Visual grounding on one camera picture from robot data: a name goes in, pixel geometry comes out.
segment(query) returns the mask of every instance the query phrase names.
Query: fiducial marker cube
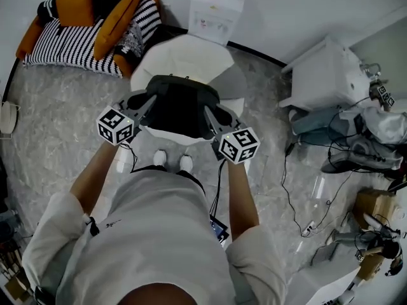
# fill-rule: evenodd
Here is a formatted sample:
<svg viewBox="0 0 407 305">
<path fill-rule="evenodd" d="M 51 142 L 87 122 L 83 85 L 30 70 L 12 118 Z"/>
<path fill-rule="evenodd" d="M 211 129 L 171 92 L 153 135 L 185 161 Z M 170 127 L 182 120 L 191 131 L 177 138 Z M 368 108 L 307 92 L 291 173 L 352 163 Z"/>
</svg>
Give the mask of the fiducial marker cube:
<svg viewBox="0 0 407 305">
<path fill-rule="evenodd" d="M 103 110 L 96 124 L 99 135 L 114 146 L 134 135 L 134 121 L 111 106 Z"/>
<path fill-rule="evenodd" d="M 252 128 L 244 128 L 222 136 L 219 152 L 234 164 L 253 158 L 260 140 Z"/>
</svg>

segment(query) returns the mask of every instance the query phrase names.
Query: shoe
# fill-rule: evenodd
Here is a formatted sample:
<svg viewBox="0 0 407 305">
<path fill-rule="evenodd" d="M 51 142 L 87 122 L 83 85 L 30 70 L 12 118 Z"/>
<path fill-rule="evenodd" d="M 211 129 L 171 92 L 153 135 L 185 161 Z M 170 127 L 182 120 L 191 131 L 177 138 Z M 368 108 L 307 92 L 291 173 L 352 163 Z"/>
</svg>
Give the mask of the shoe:
<svg viewBox="0 0 407 305">
<path fill-rule="evenodd" d="M 188 172 L 189 174 L 192 172 L 193 162 L 191 156 L 184 155 L 181 157 L 179 162 L 179 169 Z"/>
<path fill-rule="evenodd" d="M 154 166 L 164 166 L 167 162 L 167 154 L 164 150 L 157 150 L 154 154 Z"/>
</svg>

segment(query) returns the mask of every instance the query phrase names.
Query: white t-shirt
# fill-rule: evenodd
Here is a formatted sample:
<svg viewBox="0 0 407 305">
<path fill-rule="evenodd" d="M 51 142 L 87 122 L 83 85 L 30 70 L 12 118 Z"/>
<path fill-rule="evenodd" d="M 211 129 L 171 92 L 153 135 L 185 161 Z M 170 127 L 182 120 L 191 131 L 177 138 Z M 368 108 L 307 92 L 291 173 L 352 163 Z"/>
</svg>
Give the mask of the white t-shirt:
<svg viewBox="0 0 407 305">
<path fill-rule="evenodd" d="M 32 288 L 68 241 L 84 239 L 82 218 L 73 195 L 52 197 L 23 256 Z M 68 265 L 72 279 L 64 288 L 71 304 L 117 304 L 150 283 L 176 285 L 198 305 L 234 304 L 229 263 L 246 277 L 261 305 L 284 303 L 283 269 L 270 234 L 254 227 L 225 252 L 210 226 L 205 196 L 190 179 L 155 170 L 134 174 L 97 226 L 98 235 L 76 243 L 84 247 L 73 268 Z"/>
</svg>

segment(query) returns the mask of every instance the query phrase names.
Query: orange pillow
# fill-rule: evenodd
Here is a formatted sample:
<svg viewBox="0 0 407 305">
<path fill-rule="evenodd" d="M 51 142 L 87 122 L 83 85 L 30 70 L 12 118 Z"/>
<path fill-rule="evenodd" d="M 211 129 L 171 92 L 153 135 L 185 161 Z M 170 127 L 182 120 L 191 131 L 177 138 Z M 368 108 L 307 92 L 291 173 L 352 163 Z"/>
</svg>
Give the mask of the orange pillow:
<svg viewBox="0 0 407 305">
<path fill-rule="evenodd" d="M 92 0 L 57 0 L 61 26 L 93 26 Z"/>
<path fill-rule="evenodd" d="M 102 59 L 119 41 L 140 0 L 121 0 L 110 12 L 95 39 L 93 56 Z"/>
<path fill-rule="evenodd" d="M 115 64 L 119 67 L 123 77 L 130 78 L 134 72 L 135 66 L 130 64 L 123 55 L 113 55 Z"/>
<path fill-rule="evenodd" d="M 25 32 L 20 45 L 17 48 L 15 56 L 19 59 L 24 59 L 26 54 L 31 54 L 44 27 L 40 24 L 38 16 L 34 18 L 30 27 Z"/>
</svg>

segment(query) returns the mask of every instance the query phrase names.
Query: sofa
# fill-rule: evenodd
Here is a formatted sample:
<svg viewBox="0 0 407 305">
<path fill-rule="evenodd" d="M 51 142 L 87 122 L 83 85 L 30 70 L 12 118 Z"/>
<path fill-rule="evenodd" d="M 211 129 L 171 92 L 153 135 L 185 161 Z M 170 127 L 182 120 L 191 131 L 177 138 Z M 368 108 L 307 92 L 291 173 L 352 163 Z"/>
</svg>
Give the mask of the sofa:
<svg viewBox="0 0 407 305">
<path fill-rule="evenodd" d="M 16 52 L 24 66 L 130 77 L 162 25 L 159 0 L 47 0 Z"/>
</svg>

